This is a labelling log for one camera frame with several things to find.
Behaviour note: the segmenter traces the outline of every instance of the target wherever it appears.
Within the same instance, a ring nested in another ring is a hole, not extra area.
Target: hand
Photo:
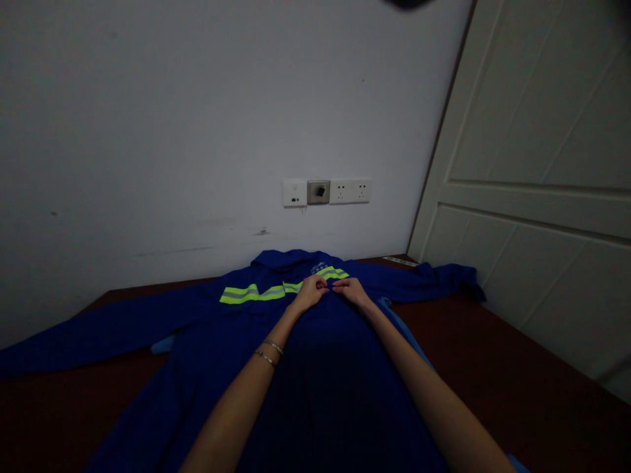
[[[340,279],[333,283],[333,292],[342,294],[346,299],[356,304],[360,308],[367,307],[372,303],[368,294],[363,289],[360,280],[357,278]]]
[[[302,281],[300,292],[294,299],[294,302],[290,304],[290,307],[295,308],[299,314],[302,314],[309,307],[317,304],[320,297],[328,291],[326,279],[320,275],[309,276]]]

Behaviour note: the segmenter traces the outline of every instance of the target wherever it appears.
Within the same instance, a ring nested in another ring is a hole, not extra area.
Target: person's right hand
[[[372,302],[357,278],[346,278],[335,281],[333,283],[333,292],[342,294],[358,307],[365,307]]]

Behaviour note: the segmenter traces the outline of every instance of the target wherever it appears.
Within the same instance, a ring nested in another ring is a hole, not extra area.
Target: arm
[[[327,281],[322,276],[305,279],[298,296],[269,333],[268,340],[284,347],[298,318],[329,291],[326,286]],[[281,358],[278,350],[266,343],[261,343],[258,351],[274,363]],[[252,355],[210,413],[180,467],[180,473],[232,472],[236,469],[273,374],[274,368],[268,360],[256,353]]]
[[[356,304],[390,355],[440,452],[454,472],[515,472],[498,444],[370,300],[360,282],[342,279],[333,291]]]

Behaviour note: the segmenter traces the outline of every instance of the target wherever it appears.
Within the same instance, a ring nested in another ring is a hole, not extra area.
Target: wall plate
[[[304,207],[307,205],[307,180],[283,179],[283,206]]]
[[[373,190],[372,179],[353,179],[352,191],[349,202],[362,203],[370,201],[370,194]]]
[[[352,179],[332,179],[329,205],[349,204],[352,189]]]
[[[307,181],[307,204],[328,204],[330,181]]]

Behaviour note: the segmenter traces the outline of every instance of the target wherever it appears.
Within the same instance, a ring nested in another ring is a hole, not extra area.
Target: person's left hand
[[[294,302],[289,304],[290,307],[296,309],[298,314],[302,314],[309,307],[317,304],[322,295],[326,294],[327,280],[320,275],[312,275],[302,281],[302,287],[300,292],[294,299]]]

